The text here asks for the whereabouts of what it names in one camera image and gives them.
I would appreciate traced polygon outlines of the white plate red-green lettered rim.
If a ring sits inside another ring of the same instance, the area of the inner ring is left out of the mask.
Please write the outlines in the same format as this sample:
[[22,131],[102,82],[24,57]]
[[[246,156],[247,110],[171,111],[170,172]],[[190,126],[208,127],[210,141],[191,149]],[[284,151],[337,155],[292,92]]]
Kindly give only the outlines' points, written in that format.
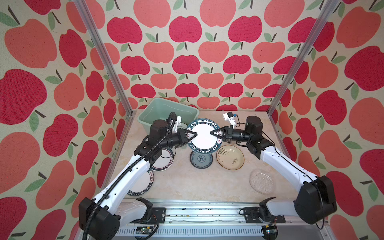
[[212,154],[216,152],[221,145],[210,144],[210,132],[219,129],[219,125],[210,119],[196,119],[191,122],[187,129],[198,133],[198,135],[188,144],[189,148],[201,154]]

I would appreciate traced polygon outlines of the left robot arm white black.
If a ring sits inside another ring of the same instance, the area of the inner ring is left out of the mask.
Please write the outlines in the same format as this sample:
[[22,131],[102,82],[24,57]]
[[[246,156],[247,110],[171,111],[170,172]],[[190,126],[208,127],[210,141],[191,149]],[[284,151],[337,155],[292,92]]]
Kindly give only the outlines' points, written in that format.
[[82,238],[111,240],[120,226],[129,223],[151,223],[154,221],[153,204],[137,198],[128,206],[120,204],[139,178],[147,173],[161,157],[164,148],[178,148],[195,137],[196,132],[177,129],[176,120],[156,120],[150,134],[138,145],[134,155],[119,175],[92,199],[84,198],[79,204],[79,226]]

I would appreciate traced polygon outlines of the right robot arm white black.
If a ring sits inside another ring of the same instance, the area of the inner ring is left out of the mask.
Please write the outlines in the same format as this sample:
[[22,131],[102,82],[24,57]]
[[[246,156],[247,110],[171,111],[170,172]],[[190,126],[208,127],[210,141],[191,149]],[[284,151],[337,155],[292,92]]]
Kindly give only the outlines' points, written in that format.
[[211,135],[228,143],[245,143],[251,154],[273,167],[297,190],[294,200],[271,197],[260,202],[258,215],[262,222],[270,223],[278,216],[293,216],[313,225],[337,211],[333,182],[307,171],[279,151],[263,132],[259,117],[247,117],[242,130],[225,126],[211,131]]

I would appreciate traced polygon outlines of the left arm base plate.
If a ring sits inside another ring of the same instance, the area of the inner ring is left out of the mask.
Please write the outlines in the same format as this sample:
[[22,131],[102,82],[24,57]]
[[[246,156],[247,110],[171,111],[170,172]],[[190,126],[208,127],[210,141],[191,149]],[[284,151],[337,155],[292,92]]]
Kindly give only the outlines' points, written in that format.
[[135,224],[164,224],[166,217],[166,208],[151,208],[147,210],[145,215],[139,219],[132,221]]

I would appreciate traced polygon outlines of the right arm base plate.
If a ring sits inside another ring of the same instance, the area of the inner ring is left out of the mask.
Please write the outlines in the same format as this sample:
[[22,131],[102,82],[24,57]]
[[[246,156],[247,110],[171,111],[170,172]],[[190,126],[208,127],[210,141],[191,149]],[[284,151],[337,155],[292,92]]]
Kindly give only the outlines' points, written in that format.
[[239,214],[245,218],[247,224],[286,223],[284,216],[273,216],[264,208],[242,208]]

